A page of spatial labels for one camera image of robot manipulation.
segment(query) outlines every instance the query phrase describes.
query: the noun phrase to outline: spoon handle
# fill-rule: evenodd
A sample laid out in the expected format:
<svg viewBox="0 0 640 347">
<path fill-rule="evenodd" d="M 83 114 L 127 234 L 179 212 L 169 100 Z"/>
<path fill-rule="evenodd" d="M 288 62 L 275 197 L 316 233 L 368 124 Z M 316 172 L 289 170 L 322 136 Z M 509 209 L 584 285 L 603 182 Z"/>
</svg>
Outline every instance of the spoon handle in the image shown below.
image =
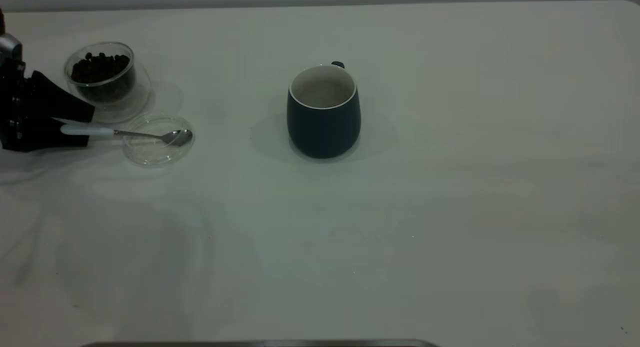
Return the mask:
<svg viewBox="0 0 640 347">
<path fill-rule="evenodd" d="M 63 124 L 60 126 L 60 132 L 65 135 L 82 135 L 82 136 L 132 136 L 132 137 L 149 137 L 161 140 L 159 135 L 128 132 L 126 130 L 117 130 L 103 126 L 74 126 L 71 124 Z"/>
<path fill-rule="evenodd" d="M 62 124 L 62 126 L 60 126 L 60 132 L 72 136 L 112 136 L 115 133 L 113 128 L 103 126 L 74 126 L 72 124 Z"/>
<path fill-rule="evenodd" d="M 138 132 L 129 132 L 128 130 L 113 130 L 113 134 L 117 136 L 131 136 L 131 137 L 149 137 L 149 138 L 157 138 L 158 140 L 162 140 L 161 135 L 154 135 L 148 133 L 138 133 Z"/>
</svg>

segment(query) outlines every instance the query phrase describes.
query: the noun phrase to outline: white table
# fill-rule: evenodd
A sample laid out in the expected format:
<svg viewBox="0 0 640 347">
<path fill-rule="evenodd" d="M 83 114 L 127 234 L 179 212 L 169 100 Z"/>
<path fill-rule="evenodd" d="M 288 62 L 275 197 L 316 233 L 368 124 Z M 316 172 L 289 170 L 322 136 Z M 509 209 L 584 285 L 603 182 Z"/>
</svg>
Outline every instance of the white table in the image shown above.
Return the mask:
<svg viewBox="0 0 640 347">
<path fill-rule="evenodd" d="M 131 46 L 189 120 L 0 151 L 0 345 L 419 338 L 640 343 L 640 7 L 624 1 L 9 14 L 28 69 Z M 286 89 L 356 77 L 355 151 L 292 151 Z"/>
</svg>

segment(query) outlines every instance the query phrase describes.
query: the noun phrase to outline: white spoon handle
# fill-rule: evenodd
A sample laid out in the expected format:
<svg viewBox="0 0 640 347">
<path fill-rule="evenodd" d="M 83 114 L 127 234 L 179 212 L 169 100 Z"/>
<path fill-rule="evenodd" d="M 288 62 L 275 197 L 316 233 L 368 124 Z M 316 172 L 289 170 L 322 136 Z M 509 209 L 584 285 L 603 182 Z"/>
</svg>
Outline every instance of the white spoon handle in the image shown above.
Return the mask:
<svg viewBox="0 0 640 347">
<path fill-rule="evenodd" d="M 102 126 L 74 126 L 72 124 L 63 124 L 60 126 L 60 132 L 72 136 L 113 136 L 115 130 Z"/>
</svg>

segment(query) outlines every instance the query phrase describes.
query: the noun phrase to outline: metal spoon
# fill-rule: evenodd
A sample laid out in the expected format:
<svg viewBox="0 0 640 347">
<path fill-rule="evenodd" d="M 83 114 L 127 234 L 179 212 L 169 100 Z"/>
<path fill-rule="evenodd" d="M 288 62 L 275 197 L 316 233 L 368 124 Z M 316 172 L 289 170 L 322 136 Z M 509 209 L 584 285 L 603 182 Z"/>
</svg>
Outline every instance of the metal spoon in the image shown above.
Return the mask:
<svg viewBox="0 0 640 347">
<path fill-rule="evenodd" d="M 188 129 L 176 129 L 163 135 L 155 135 L 148 133 L 130 132 L 126 130 L 117 130 L 102 126 L 74 126 L 71 124 L 63 124 L 60 126 L 60 132 L 65 135 L 82 135 L 82 136 L 130 136 L 130 137 L 147 137 L 161 140 L 165 144 L 174 144 L 182 146 L 188 144 L 194 139 L 194 133 Z"/>
<path fill-rule="evenodd" d="M 149 137 L 149 138 L 157 138 L 161 140 L 165 144 L 174 144 L 177 146 L 182 146 L 187 144 L 192 138 L 194 138 L 194 133 L 188 129 L 176 129 L 169 133 L 165 133 L 163 135 L 154 135 L 148 133 L 138 133 L 138 132 L 129 132 L 126 130 L 113 130 L 113 134 L 115 136 L 131 136 L 131 137 Z"/>
</svg>

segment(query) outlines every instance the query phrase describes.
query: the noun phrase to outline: mug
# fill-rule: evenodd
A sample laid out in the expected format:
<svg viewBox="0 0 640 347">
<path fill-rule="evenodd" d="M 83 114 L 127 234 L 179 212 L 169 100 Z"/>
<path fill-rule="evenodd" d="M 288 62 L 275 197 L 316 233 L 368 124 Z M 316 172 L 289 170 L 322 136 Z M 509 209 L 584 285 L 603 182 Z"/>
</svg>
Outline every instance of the mug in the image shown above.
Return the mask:
<svg viewBox="0 0 640 347">
<path fill-rule="evenodd" d="M 293 144 L 311 158 L 350 149 L 361 130 L 358 87 L 342 62 L 300 72 L 288 87 L 286 127 Z"/>
</svg>

